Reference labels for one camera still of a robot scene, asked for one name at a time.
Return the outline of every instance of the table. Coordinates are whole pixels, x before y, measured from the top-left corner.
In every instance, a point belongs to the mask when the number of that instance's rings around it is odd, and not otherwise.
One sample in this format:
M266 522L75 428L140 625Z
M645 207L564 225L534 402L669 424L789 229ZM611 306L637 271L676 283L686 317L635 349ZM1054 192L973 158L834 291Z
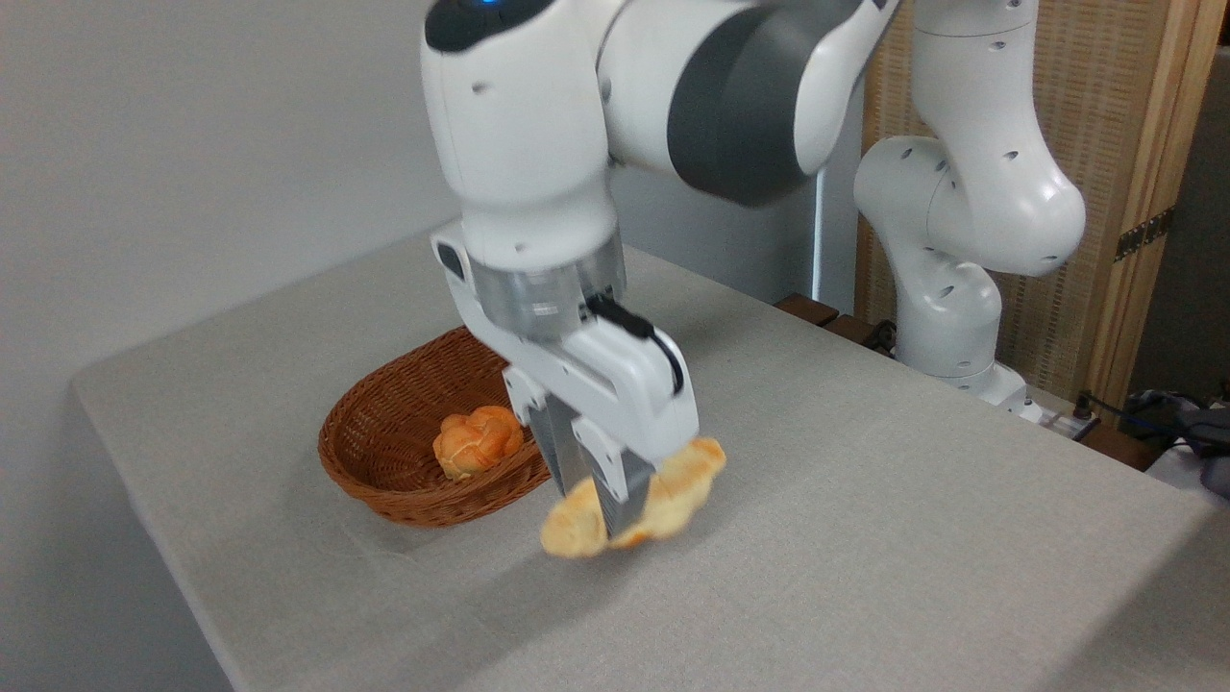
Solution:
M448 530L316 434L459 323L410 238L74 390L240 692L1228 690L1230 514L635 250L729 465L676 540L545 556L551 484Z

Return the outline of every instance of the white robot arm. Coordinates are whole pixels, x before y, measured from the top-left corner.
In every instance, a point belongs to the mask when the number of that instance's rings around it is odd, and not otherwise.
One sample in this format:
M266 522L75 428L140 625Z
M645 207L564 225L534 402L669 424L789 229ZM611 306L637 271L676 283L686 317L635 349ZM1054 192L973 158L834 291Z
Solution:
M825 161L897 0L438 0L423 85L461 219L433 238L561 492L608 532L697 433L683 355L620 304L615 161L744 204Z
M1034 113L1037 15L1038 0L916 0L911 90L938 139L882 140L855 177L897 284L897 359L1034 422L1025 381L995 363L983 267L1049 273L1085 229Z
M592 474L611 535L640 516L649 476L697 433L679 349L619 304L625 277L611 165L675 175L742 204L790 192L825 163L898 1L438 0L428 14L423 85L445 176L462 202L461 219L433 238L438 258L465 323L512 364L509 397L560 490ZM1000 84L1000 66L980 69L970 64L978 55L950 49L1004 41L991 49L1032 58L1032 18L1017 20L1036 1L918 1L920 18L931 17L932 33L945 41L924 55L927 64L915 65L930 96L915 88L929 103L924 116L952 138L953 154L919 143L918 155L902 156L909 146L893 144L886 151L895 167L887 155L883 165L868 155L859 202L867 202L877 227L905 229L893 254L936 247L1037 272L1075 246L1079 232L1071 236L1063 222L1048 226L1058 229L1054 238L1021 237L1037 227L1037 209L1059 209L1063 220L1084 208L1079 193L1066 211L1050 202L1071 184L1037 134L1028 80L1017 79L1022 64L1012 63L1012 79ZM1004 6L1012 26L996 11ZM1014 31L1011 44L980 38ZM972 96L999 109L959 113L954 98ZM1005 122L984 122L1005 112ZM1004 133L1010 140L1000 140ZM991 177L988 150L998 159L1011 151L1000 160L1018 165ZM941 159L951 165L940 166ZM931 168L925 179L915 175L920 161ZM1021 171L1043 171L1049 187L1039 193ZM967 177L975 179L967 186ZM936 192L953 181L962 184ZM984 241L985 224L1007 238ZM973 264L926 261L926 278L966 272L974 293L986 293L978 283L985 272L978 275ZM915 290L924 283L898 284ZM998 294L995 301L998 323ZM902 321L908 342L913 322ZM974 321L970 331L982 338L985 315ZM934 348L920 342L922 352ZM941 344L940 352L947 359L953 349Z

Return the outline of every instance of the brown wicker basket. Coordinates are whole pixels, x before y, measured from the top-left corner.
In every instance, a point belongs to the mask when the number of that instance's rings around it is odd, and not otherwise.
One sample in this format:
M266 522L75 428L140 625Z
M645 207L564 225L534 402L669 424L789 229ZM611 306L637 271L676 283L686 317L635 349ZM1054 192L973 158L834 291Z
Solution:
M445 478L432 451L449 414L509 406L507 366L462 326L373 372L325 419L325 471L378 515L411 526L453 526L518 500L551 477L529 431L513 456L466 481Z

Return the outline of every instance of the croissant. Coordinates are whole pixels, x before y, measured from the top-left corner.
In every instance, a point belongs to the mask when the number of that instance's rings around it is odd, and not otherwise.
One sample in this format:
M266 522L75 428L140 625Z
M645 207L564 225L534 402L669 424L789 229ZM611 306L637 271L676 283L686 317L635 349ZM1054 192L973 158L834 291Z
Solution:
M594 479L587 478L547 515L542 549L558 558L592 558L608 547L633 548L649 538L676 536L708 499L713 477L724 467L726 454L716 440L692 440L649 479L641 519L610 541Z
M482 473L522 449L525 434L503 407L478 407L469 417L453 414L440 423L432 444L435 461L450 481Z

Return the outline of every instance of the hinge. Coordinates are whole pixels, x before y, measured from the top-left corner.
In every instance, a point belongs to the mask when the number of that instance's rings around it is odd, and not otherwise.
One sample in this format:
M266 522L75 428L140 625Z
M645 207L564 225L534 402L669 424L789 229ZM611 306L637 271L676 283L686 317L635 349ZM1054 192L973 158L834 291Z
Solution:
M1119 243L1114 248L1114 261L1118 262L1128 254L1135 253L1145 245L1151 243L1162 235L1170 232L1171 222L1175 219L1175 206L1166 209L1156 216L1143 221L1140 225L1119 236Z

